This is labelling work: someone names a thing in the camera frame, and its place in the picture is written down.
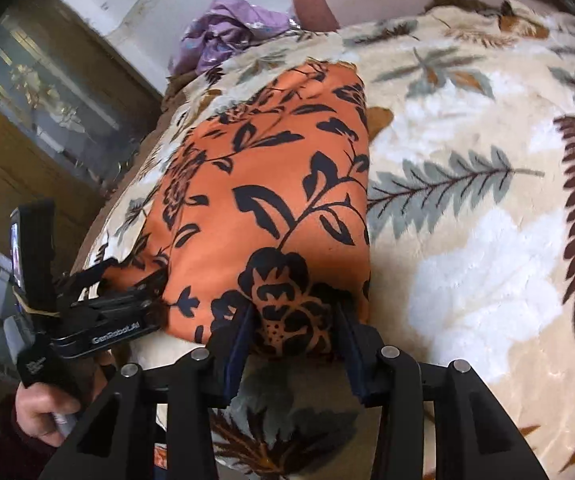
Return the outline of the person left hand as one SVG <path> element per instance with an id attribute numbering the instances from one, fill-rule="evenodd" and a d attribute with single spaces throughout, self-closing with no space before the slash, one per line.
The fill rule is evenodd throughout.
<path id="1" fill-rule="evenodd" d="M 16 422 L 20 430 L 30 437 L 58 448 L 65 437 L 56 424 L 54 414 L 71 415 L 81 411 L 80 400 L 89 405 L 105 388 L 108 380 L 105 370 L 115 372 L 112 353 L 103 352 L 94 358 L 92 376 L 86 380 L 82 396 L 70 396 L 63 390 L 37 382 L 29 388 L 19 384 L 15 394 Z"/>

